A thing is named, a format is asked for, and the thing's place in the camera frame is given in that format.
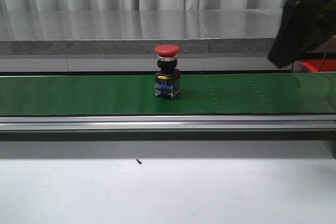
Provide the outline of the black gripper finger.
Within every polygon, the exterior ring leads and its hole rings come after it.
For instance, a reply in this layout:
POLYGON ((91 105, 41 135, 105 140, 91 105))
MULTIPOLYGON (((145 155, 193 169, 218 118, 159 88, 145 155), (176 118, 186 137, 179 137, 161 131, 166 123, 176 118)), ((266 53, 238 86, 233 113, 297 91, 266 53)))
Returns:
POLYGON ((287 0, 268 60, 281 69, 335 34, 335 2, 287 0))

